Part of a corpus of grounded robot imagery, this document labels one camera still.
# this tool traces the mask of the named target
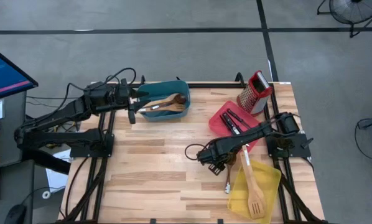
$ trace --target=fan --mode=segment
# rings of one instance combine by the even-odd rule
[[[372,0],[329,0],[330,12],[320,12],[326,0],[323,0],[317,8],[317,14],[331,14],[335,20],[350,25],[350,37],[358,35],[354,33],[354,25],[368,21],[363,27],[372,22]]]

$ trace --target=wooden spoon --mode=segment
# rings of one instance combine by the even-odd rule
[[[243,165],[244,174],[248,186],[248,209],[252,219],[263,218],[265,216],[266,203],[262,190],[256,183],[253,168],[249,161],[247,147],[243,146],[238,153]]]
[[[185,95],[180,94],[180,93],[174,93],[174,94],[168,96],[167,98],[165,98],[163,100],[152,101],[152,102],[144,105],[144,107],[150,107],[150,106],[159,105],[159,104],[163,104],[163,103],[180,103],[180,104],[184,104],[184,103],[186,103],[186,101],[187,101],[187,98],[186,98]]]
[[[185,110],[185,106],[179,103],[172,103],[170,105],[165,104],[164,106],[155,105],[150,108],[141,108],[137,112],[146,113],[146,112],[155,112],[155,111],[174,111],[182,112]]]

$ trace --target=monitor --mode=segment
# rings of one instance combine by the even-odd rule
[[[0,53],[0,98],[37,86],[34,79]]]

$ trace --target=wooden table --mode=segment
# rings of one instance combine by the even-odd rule
[[[274,83],[274,87],[279,111],[297,114],[291,85]],[[208,120],[226,101],[236,101],[240,92],[240,88],[192,88],[188,115],[159,123],[148,123],[137,114],[136,124],[131,125],[127,111],[117,111],[113,129],[115,144],[113,156],[108,160],[99,223],[149,223],[151,218],[156,218],[158,223],[216,223],[219,218],[225,223],[251,222],[227,209],[228,195],[224,192],[226,172],[215,176],[207,165],[190,161],[184,155],[187,145],[206,144],[217,138],[210,131]],[[270,100],[269,110],[272,113]],[[263,121],[263,113],[257,119]],[[91,117],[82,122],[81,129],[97,127],[98,120],[96,116]],[[199,150],[198,147],[191,147],[189,154],[194,155]],[[272,166],[264,139],[257,142],[250,157]],[[82,160],[78,158],[72,162],[62,210],[68,186]],[[85,191],[90,160],[86,161],[74,183],[70,208],[77,204]],[[292,158],[290,162],[297,193],[317,217],[324,219],[312,168],[302,159]],[[232,178],[236,177],[238,168],[233,166]],[[286,197],[289,216],[293,218],[288,194]],[[93,195],[89,218],[94,201]],[[278,199],[271,222],[282,223]]]

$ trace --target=red tray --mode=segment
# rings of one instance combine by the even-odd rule
[[[208,122],[210,129],[221,137],[231,136],[231,132],[225,126],[225,124],[223,124],[222,119],[219,117],[219,115],[226,112],[227,109],[231,109],[233,112],[235,112],[241,119],[244,120],[245,123],[247,123],[252,128],[259,124],[259,121],[257,119],[253,118],[249,113],[245,112],[245,110],[237,106],[237,104],[232,101],[227,101]],[[242,125],[238,120],[234,119],[234,117],[232,117],[231,115],[230,117],[242,131],[247,130],[247,128],[244,127],[244,125]],[[256,141],[249,143],[249,146],[247,146],[248,152],[254,147],[255,144]]]

